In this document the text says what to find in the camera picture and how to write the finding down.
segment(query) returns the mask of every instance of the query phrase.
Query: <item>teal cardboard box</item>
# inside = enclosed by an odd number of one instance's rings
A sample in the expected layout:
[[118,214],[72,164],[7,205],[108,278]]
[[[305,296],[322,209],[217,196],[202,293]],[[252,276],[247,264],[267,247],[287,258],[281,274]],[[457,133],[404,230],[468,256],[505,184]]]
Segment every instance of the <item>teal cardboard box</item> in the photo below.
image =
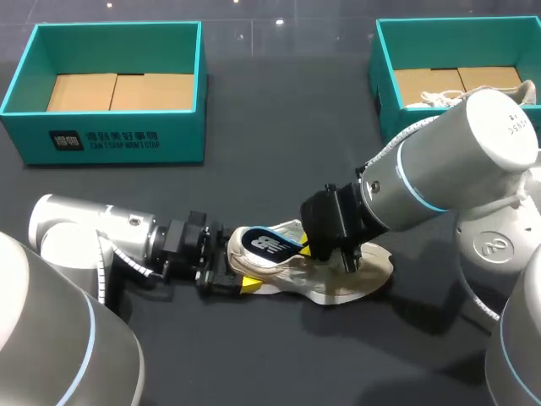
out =
[[37,25],[0,106],[24,162],[202,162],[201,31],[200,22]]
[[[406,108],[395,71],[514,67],[541,88],[541,24],[537,17],[379,19],[369,81],[384,142],[446,107]],[[522,107],[540,136],[541,106]]]

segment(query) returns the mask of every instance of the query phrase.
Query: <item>black table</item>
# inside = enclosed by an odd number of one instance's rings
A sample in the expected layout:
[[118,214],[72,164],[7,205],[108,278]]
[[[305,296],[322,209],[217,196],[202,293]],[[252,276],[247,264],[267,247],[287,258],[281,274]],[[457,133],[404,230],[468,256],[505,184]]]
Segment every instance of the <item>black table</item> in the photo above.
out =
[[[351,181],[382,146],[366,75],[381,10],[367,2],[336,2],[351,7],[333,11],[331,2],[259,0],[241,4],[241,14],[217,0],[161,0],[155,8],[122,0],[109,11],[87,0],[17,3],[0,5],[0,94],[32,22],[200,19],[207,9],[206,18],[223,18],[204,22],[211,77],[203,166],[24,167],[0,129],[0,229],[24,243],[32,207],[47,193],[131,207],[163,222],[189,210],[231,227],[284,222],[323,184]],[[436,15],[505,11],[472,3],[413,6]],[[1,20],[3,8],[10,20]],[[447,316],[450,298],[460,296],[452,223],[445,215],[378,239],[396,259],[394,283],[335,308],[288,294],[203,300],[189,284],[175,286],[171,303],[128,293],[129,325],[145,353],[143,405],[491,404],[489,335]]]

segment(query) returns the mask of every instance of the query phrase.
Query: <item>cardboard box bottom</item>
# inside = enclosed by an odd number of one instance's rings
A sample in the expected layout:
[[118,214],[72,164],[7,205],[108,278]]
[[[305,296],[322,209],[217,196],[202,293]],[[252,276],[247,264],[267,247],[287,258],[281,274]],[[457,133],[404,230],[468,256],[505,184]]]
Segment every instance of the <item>cardboard box bottom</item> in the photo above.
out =
[[481,86],[511,88],[521,84],[512,66],[457,69],[401,69],[395,71],[396,81],[405,107],[424,102],[421,93],[443,91],[468,92]]
[[192,74],[60,74],[48,112],[191,110]]

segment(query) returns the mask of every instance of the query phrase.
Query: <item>sneaker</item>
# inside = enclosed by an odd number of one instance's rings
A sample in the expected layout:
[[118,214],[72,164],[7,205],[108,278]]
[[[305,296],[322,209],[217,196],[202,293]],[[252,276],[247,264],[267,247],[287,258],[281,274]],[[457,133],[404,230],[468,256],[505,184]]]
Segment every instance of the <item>sneaker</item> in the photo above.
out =
[[501,91],[513,99],[518,105],[537,104],[535,84],[531,80],[525,80],[517,87],[505,89],[481,86],[466,93],[463,91],[442,91],[441,93],[429,93],[427,91],[423,91],[421,93],[423,102],[410,104],[407,106],[407,108],[453,107],[464,100],[467,96],[470,96],[472,93],[482,89],[494,89],[496,91]]
[[381,288],[391,277],[391,253],[365,243],[358,270],[346,273],[339,251],[329,261],[309,257],[301,222],[293,220],[271,228],[240,227],[227,245],[232,270],[264,282],[255,294],[295,292],[318,305],[339,305]]

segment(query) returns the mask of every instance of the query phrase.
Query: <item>cable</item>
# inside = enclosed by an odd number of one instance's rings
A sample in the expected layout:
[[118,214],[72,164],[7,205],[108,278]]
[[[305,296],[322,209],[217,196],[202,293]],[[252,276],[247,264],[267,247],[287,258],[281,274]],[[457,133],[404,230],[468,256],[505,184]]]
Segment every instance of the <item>cable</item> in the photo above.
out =
[[112,252],[114,252],[118,256],[118,258],[120,258],[126,265],[128,265],[132,269],[135,269],[135,271],[137,271],[144,277],[158,276],[158,274],[154,273],[154,271],[152,271],[151,269],[145,268],[144,266],[141,266],[137,262],[130,259],[112,242],[111,242],[111,246],[112,246]]
[[473,289],[472,287],[469,285],[469,283],[467,282],[466,280],[466,277],[464,276],[464,270],[462,269],[461,265],[460,265],[460,260],[457,261],[458,263],[458,270],[459,270],[459,275],[458,275],[458,279],[459,279],[459,282],[460,284],[462,285],[462,287],[464,288],[464,290],[466,290],[466,293],[468,294],[468,296],[473,300],[473,302],[477,305],[477,307],[479,309],[481,309],[483,311],[483,313],[485,315],[487,315],[488,317],[490,317],[492,320],[494,321],[498,321],[500,319],[500,315],[498,315],[498,313],[496,313],[495,311],[493,311],[492,309],[490,309],[476,294],[475,292],[473,292]]
[[106,295],[106,278],[105,278],[105,262],[103,258],[103,248],[101,247],[100,234],[96,231],[96,238],[98,240],[98,266],[96,268],[98,272],[98,302],[105,305]]
[[433,117],[424,118],[424,119],[419,120],[416,123],[413,123],[412,125],[406,127],[405,129],[403,129],[400,133],[398,133],[397,136],[395,136],[391,141],[389,141],[387,143],[387,145],[384,146],[383,149],[376,156],[374,156],[372,159],[370,159],[368,162],[366,162],[366,166],[368,167],[368,166],[372,165],[373,163],[377,162],[383,156],[387,155],[394,148],[399,146],[411,134],[419,131],[422,127],[425,127],[428,124],[432,123],[438,117],[439,116],[433,116]]

